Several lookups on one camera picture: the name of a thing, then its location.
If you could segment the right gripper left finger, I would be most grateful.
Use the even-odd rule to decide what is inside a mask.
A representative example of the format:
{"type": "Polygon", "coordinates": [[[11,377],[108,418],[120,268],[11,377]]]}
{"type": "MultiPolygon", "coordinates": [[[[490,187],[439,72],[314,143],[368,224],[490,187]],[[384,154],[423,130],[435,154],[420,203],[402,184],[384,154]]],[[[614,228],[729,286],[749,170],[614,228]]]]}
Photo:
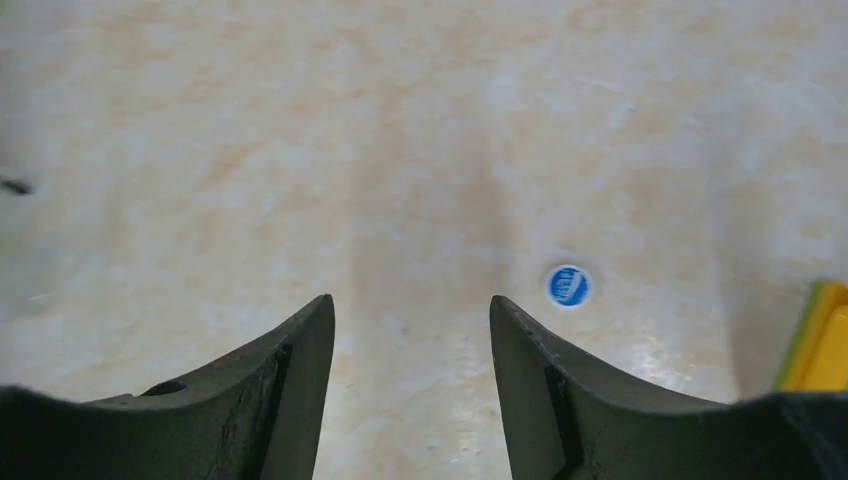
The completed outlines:
{"type": "Polygon", "coordinates": [[[266,334],[142,394],[1,390],[5,479],[309,479],[335,333],[321,295],[266,334]]]}

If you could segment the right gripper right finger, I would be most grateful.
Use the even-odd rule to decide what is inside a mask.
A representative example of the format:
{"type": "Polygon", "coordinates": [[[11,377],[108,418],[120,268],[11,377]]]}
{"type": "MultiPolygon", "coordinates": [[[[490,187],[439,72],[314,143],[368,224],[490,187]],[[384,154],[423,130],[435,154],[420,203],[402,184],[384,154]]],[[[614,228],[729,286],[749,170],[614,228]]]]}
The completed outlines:
{"type": "Polygon", "coordinates": [[[491,347],[516,479],[843,479],[847,396],[721,404],[620,370],[504,296],[491,347]]]}

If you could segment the blue white bottle cap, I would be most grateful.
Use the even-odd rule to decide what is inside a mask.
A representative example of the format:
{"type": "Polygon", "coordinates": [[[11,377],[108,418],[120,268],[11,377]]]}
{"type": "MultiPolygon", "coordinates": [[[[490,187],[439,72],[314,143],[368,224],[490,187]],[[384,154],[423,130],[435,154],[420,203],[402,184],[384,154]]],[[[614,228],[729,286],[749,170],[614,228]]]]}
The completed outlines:
{"type": "Polygon", "coordinates": [[[595,282],[585,268],[562,264],[548,273],[544,287],[547,298],[557,308],[573,310],[582,308],[591,300],[595,282]]]}

